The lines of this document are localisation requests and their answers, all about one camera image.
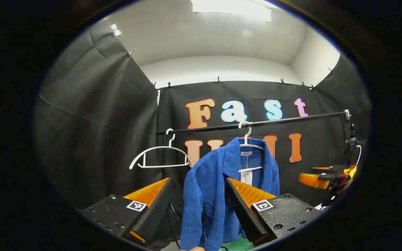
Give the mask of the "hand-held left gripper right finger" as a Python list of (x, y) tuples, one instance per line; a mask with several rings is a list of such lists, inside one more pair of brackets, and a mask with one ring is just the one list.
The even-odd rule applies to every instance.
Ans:
[(320, 215), (292, 194), (277, 197), (230, 177), (225, 178), (225, 198), (254, 246), (298, 232)]

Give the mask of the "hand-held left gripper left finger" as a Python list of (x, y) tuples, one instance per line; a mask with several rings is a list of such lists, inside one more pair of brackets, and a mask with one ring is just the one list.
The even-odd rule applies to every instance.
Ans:
[(80, 213), (113, 235), (147, 244), (166, 216), (171, 194), (167, 177), (128, 195), (108, 195)]

